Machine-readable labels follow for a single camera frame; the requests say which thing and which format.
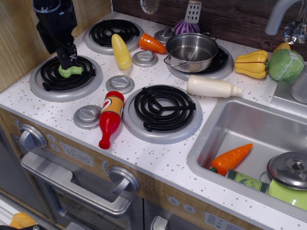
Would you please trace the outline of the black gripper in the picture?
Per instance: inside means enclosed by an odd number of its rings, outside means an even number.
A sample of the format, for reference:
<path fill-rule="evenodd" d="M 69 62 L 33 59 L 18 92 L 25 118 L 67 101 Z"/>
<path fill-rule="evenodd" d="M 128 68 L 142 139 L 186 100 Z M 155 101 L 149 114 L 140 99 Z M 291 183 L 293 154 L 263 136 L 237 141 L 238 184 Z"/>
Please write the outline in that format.
<path fill-rule="evenodd" d="M 36 29 L 48 53 L 56 51 L 62 69 L 75 66 L 78 57 L 77 48 L 72 44 L 72 31 L 77 26 L 75 14 L 37 14 L 37 17 Z"/>

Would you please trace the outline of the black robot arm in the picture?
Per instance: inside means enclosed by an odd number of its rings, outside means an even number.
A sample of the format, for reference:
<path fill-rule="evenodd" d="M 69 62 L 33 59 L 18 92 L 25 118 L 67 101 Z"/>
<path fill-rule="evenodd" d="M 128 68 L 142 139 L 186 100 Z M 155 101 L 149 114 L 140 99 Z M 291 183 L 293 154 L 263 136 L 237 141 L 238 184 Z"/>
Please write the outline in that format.
<path fill-rule="evenodd" d="M 72 32 L 77 26 L 71 0 L 34 0 L 33 9 L 39 22 L 36 26 L 47 49 L 57 53 L 62 69 L 77 65 L 77 48 Z"/>

